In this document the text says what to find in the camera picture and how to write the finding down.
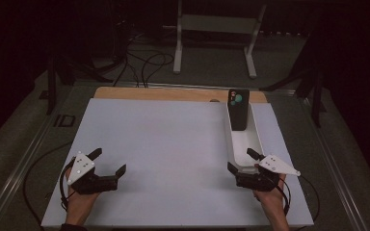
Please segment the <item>person's right hand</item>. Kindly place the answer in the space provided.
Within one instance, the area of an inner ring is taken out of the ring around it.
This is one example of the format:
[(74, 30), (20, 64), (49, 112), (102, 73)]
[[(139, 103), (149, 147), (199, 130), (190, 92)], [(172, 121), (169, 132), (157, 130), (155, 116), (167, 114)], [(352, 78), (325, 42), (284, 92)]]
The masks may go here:
[(268, 218), (284, 218), (283, 210), (283, 184), (285, 175), (281, 174), (278, 180), (278, 187), (272, 189), (270, 192), (254, 191), (254, 197), (261, 203), (262, 209)]

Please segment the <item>black stand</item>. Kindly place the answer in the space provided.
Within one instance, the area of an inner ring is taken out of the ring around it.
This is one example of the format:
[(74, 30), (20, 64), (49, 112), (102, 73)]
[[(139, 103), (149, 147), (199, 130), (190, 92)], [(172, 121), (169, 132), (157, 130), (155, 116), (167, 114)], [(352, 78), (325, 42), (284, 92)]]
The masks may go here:
[(76, 69), (100, 83), (112, 83), (112, 80), (103, 77), (102, 73), (107, 73), (116, 67), (116, 64), (108, 64), (102, 67), (91, 67), (87, 64), (77, 62), (64, 54), (51, 54), (47, 60), (47, 90), (40, 95), (42, 99), (47, 100), (46, 114), (48, 116), (51, 115), (57, 104), (57, 77), (60, 77), (60, 79), (67, 85), (72, 85), (75, 82), (75, 78), (71, 78), (69, 75), (66, 77), (61, 75), (62, 68)]
[(289, 74), (268, 87), (260, 88), (261, 91), (274, 91), (299, 80), (300, 83), (295, 89), (295, 95), (298, 98), (307, 98), (312, 94), (310, 115), (317, 127), (321, 126), (320, 112), (324, 82), (324, 65), (321, 59), (321, 51), (319, 39), (314, 33), (311, 33), (307, 37), (298, 58), (293, 63)]

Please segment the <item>white metal stand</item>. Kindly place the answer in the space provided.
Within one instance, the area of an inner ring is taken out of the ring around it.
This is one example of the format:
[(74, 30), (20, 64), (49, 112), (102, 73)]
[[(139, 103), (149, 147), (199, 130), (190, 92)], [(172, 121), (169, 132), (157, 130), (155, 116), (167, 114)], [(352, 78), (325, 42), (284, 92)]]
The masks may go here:
[(184, 13), (182, 10), (183, 0), (177, 0), (176, 17), (176, 47), (173, 58), (173, 72), (179, 74), (182, 64), (182, 32), (199, 31), (250, 35), (250, 43), (244, 47), (244, 57), (247, 64), (249, 77), (257, 77), (252, 51), (257, 41), (264, 14), (267, 9), (266, 4), (261, 4), (258, 15), (254, 18), (216, 16), (216, 15), (198, 15)]

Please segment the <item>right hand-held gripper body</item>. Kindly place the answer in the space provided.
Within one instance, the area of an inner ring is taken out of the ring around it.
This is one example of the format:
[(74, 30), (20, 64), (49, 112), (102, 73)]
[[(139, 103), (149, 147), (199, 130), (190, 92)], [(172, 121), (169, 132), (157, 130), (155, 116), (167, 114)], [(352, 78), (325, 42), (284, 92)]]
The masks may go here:
[(259, 161), (257, 173), (246, 173), (237, 170), (235, 173), (238, 187), (259, 192), (270, 192), (278, 187), (280, 175), (300, 176), (301, 173), (275, 155), (269, 155)]

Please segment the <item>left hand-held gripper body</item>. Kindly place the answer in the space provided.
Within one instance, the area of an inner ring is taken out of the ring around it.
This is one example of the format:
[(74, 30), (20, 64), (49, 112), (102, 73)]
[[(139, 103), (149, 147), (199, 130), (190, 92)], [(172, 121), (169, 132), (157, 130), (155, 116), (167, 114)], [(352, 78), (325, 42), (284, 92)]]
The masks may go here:
[(66, 182), (77, 193), (103, 193), (118, 188), (119, 175), (117, 173), (110, 176), (96, 175), (95, 163), (89, 156), (77, 154), (71, 163), (71, 172)]

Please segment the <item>black phone case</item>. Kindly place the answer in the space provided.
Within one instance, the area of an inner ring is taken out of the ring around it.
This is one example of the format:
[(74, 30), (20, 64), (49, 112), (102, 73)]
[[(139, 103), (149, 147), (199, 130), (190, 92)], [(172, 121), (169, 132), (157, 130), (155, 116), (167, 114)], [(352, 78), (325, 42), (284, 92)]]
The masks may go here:
[[(230, 105), (230, 94), (233, 91), (236, 91), (238, 94), (241, 94), (243, 97), (242, 102), (236, 104), (235, 106)], [(230, 89), (228, 91), (227, 109), (228, 109), (231, 129), (233, 131), (244, 131), (247, 128), (249, 100), (250, 100), (250, 92), (248, 90)]]

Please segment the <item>person's left hand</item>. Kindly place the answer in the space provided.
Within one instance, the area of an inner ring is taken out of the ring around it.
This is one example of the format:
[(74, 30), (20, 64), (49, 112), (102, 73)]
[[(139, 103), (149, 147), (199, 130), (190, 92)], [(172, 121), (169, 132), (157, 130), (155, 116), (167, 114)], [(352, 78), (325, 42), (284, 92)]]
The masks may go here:
[(99, 193), (80, 194), (72, 187), (68, 187), (67, 193), (66, 224), (82, 226), (89, 217)]

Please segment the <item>metal floor rail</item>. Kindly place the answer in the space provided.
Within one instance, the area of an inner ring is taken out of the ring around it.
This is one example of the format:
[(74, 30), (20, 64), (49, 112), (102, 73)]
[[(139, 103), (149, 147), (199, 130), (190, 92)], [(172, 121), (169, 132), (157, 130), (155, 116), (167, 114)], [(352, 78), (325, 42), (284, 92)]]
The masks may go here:
[(304, 112), (307, 123), (313, 130), (317, 142), (321, 146), (322, 157), (326, 163), (326, 168), (330, 175), (331, 181), (335, 186), (337, 194), (340, 198), (341, 204), (347, 214), (349, 222), (351, 223), (355, 231), (369, 231), (366, 223), (359, 212), (357, 204), (355, 203), (354, 197), (332, 155), (330, 147), (328, 146), (327, 140), (320, 128), (318, 128), (313, 122), (311, 116), (311, 105), (307, 99), (299, 99), (299, 104)]
[(27, 168), (38, 154), (55, 114), (67, 100), (70, 87), (58, 90), (57, 102), (51, 115), (46, 113), (48, 102), (33, 93), (0, 130), (0, 219), (16, 195)]
[[(102, 83), (94, 81), (76, 81), (74, 86), (88, 86), (88, 87), (120, 87), (120, 88), (139, 88), (145, 89), (143, 84), (137, 84), (136, 82), (117, 82), (113, 83)], [(197, 86), (197, 85), (177, 85), (177, 84), (158, 84), (148, 83), (147, 89), (180, 89), (180, 90), (225, 90), (236, 89), (236, 87), (216, 87), (216, 86)], [(287, 95), (294, 96), (295, 90), (278, 89), (273, 91), (264, 91), (265, 94), (276, 94), (276, 95)]]

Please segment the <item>white table board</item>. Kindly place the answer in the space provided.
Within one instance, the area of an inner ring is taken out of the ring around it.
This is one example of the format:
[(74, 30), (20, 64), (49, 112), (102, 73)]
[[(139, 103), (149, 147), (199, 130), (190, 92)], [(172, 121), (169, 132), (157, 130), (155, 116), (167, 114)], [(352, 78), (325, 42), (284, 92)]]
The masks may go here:
[(259, 202), (227, 170), (224, 103), (91, 99), (71, 156), (101, 148), (95, 171), (125, 174), (87, 220), (107, 228), (254, 227)]

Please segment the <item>long white plastic bin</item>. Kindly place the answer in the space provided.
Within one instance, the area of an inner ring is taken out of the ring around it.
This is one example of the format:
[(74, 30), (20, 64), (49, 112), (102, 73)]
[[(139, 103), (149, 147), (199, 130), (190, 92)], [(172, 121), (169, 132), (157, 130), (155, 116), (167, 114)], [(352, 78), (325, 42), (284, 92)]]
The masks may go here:
[(253, 110), (251, 105), (247, 111), (247, 128), (244, 131), (233, 131), (231, 129), (228, 112), (225, 112), (225, 137), (227, 146), (228, 161), (236, 167), (239, 172), (247, 174), (256, 174), (258, 164), (248, 153), (251, 148), (258, 154), (262, 154), (262, 146), (258, 137)]

